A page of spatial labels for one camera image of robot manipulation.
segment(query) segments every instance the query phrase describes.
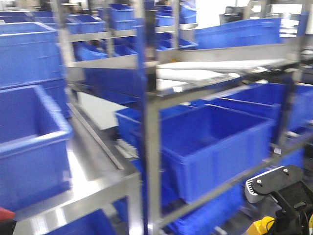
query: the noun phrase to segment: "plastic storage bin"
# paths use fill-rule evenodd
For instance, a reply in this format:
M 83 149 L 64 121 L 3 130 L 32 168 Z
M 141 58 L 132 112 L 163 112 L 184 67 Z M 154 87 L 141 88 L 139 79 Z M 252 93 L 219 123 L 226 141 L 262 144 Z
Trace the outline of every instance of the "plastic storage bin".
M 0 11 L 0 16 L 22 16 L 31 17 L 30 11 Z
M 2 90 L 0 100 L 1 206 L 17 211 L 69 189 L 72 129 L 56 104 L 39 86 Z
M 116 30 L 133 29 L 136 26 L 135 20 L 129 21 L 111 21 L 111 27 Z
M 190 110 L 192 107 L 186 105 L 177 105 L 171 108 L 161 110 L 161 118 L 171 117 L 180 114 L 184 111 Z M 139 111 L 131 108 L 118 110 L 115 112 L 115 116 L 118 122 L 118 132 L 123 140 L 137 147 L 136 140 L 132 134 L 132 131 L 140 126 L 140 113 Z
M 189 6 L 183 5 L 179 13 L 180 24 L 192 24 L 197 22 L 197 11 Z
M 105 9 L 103 7 L 97 7 L 98 17 L 104 20 Z
M 296 165 L 303 168 L 304 148 L 299 148 L 280 160 L 278 165 Z
M 141 187 L 142 190 L 142 200 L 143 200 L 143 216 L 144 220 L 147 219 L 147 182 L 146 182 L 146 172 L 142 167 L 141 161 L 139 159 L 132 160 L 131 163 L 137 168 L 137 170 L 142 174 L 141 179 L 143 181 L 143 185 Z M 171 202 L 178 199 L 178 195 L 168 186 L 168 175 L 166 172 L 163 172 L 162 175 L 162 185 L 161 185 L 161 205 L 163 207 L 167 206 Z M 122 198 L 113 203 L 113 206 L 117 210 L 118 216 L 123 221 L 128 221 L 128 210 L 127 210 L 127 199 Z
M 20 22 L 32 22 L 30 17 L 26 16 L 0 16 L 0 22 L 5 23 L 20 23 Z
M 281 43 L 280 20 L 242 20 L 196 29 L 196 41 L 199 49 Z
M 53 17 L 36 17 L 35 20 L 44 23 L 51 28 L 58 29 L 58 24 L 54 21 Z M 70 34 L 78 33 L 79 24 L 76 21 L 72 19 L 66 19 L 66 25 Z
M 188 41 L 186 39 L 179 39 L 179 48 L 183 49 L 183 50 L 194 50 L 198 48 L 198 44 L 197 43 L 193 43 L 191 41 Z
M 169 12 L 157 12 L 156 13 L 156 25 L 157 26 L 169 26 L 174 24 L 174 17 Z
M 272 125 L 270 119 L 213 105 L 162 120 L 162 167 L 171 186 L 191 203 L 255 166 L 268 156 Z
M 109 11 L 112 21 L 134 20 L 134 9 L 128 5 L 111 3 Z
M 53 17 L 52 11 L 32 11 L 34 17 Z
M 96 33 L 103 32 L 105 27 L 105 22 L 91 15 L 71 15 L 78 23 L 78 31 L 80 33 Z
M 176 219 L 168 227 L 175 235 L 208 235 L 237 212 L 243 202 L 241 185 L 236 185 L 200 208 Z
M 42 23 L 0 24 L 0 87 L 61 77 L 57 32 Z
M 115 53 L 117 56 L 123 56 L 123 55 L 137 55 L 137 52 L 132 50 L 130 47 L 126 45 L 116 45 L 114 47 Z
M 155 1 L 154 0 L 145 0 L 145 10 L 150 11 L 155 8 Z
M 98 50 L 95 46 L 89 45 L 85 42 L 75 43 L 74 47 L 75 57 L 78 61 L 105 59 L 107 54 Z
M 46 235 L 116 235 L 102 210 L 97 210 Z
M 65 87 L 67 85 L 66 81 L 63 78 L 51 79 L 51 80 L 43 80 L 43 81 L 36 81 L 30 82 L 27 84 L 23 84 L 23 86 L 30 86 L 30 85 L 40 85 L 45 92 L 53 98 L 56 104 L 59 106 L 63 116 L 65 118 L 71 117 L 69 112 L 69 107 L 67 105 L 67 94 L 65 93 Z M 21 85 L 14 85 L 9 87 L 2 87 L 0 90 L 10 89 L 20 87 Z
M 172 42 L 170 40 L 158 40 L 156 48 L 158 50 L 170 50 L 170 49 L 173 49 Z
M 224 98 L 209 101 L 227 108 L 245 111 L 251 114 L 275 120 L 277 125 L 281 103 L 285 92 L 284 85 L 267 83 L 250 85 L 251 89 L 242 90 Z M 309 119 L 313 118 L 313 86 L 297 86 L 296 98 L 291 108 L 288 130 L 295 130 Z M 274 127 L 272 135 L 276 135 L 277 127 Z

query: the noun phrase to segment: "vertical metal post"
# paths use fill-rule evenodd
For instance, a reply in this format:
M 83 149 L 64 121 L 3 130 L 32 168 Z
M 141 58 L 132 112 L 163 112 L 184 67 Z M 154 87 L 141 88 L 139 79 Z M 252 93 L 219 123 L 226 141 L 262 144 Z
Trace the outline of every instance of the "vertical metal post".
M 260 18 L 265 18 L 268 12 L 268 0 L 261 0 Z
M 141 185 L 139 174 L 127 182 L 128 230 L 129 235 L 143 235 Z
M 71 67 L 72 62 L 75 61 L 72 42 L 69 41 L 69 32 L 66 28 L 66 18 L 63 13 L 61 0 L 51 0 L 51 8 L 53 16 L 59 25 L 59 42 L 61 44 L 61 52 L 64 63 L 67 67 Z
M 146 166 L 148 182 L 148 234 L 158 235 L 160 211 L 160 128 L 158 102 L 148 97 L 145 123 Z
M 174 26 L 175 31 L 173 32 L 173 48 L 178 49 L 179 48 L 179 8 L 180 3 L 179 0 L 172 0 L 173 3 L 173 16 L 174 16 Z

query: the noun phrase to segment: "metal shelf surface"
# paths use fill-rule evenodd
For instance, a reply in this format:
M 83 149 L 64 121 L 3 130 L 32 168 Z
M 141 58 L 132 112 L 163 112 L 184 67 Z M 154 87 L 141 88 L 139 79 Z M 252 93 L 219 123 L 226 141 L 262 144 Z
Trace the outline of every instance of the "metal shelf surface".
M 190 30 L 190 29 L 195 29 L 198 26 L 198 23 L 184 23 L 180 24 L 179 28 L 180 30 Z M 170 26 L 159 26 L 156 27 L 156 33 L 166 33 L 166 32 L 174 32 L 175 31 L 175 26 L 170 25 Z
M 69 122 L 75 136 L 67 148 L 71 190 L 16 212 L 14 234 L 44 235 L 125 196 L 130 210 L 129 234 L 143 234 L 140 174 L 115 148 L 112 138 L 103 132 L 99 137 L 90 119 L 74 106 L 72 109 L 74 116 Z

